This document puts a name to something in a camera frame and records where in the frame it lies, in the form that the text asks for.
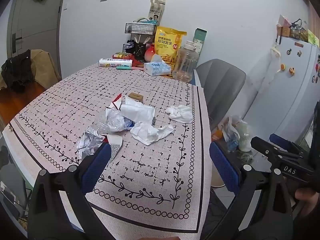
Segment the person's right hand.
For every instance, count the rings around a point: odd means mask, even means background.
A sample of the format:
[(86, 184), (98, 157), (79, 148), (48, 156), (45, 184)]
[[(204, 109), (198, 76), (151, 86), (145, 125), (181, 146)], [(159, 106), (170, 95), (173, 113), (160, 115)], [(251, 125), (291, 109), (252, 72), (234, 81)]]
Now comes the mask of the person's right hand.
[(304, 203), (299, 216), (306, 217), (317, 206), (319, 193), (309, 188), (301, 188), (295, 191), (295, 198)]

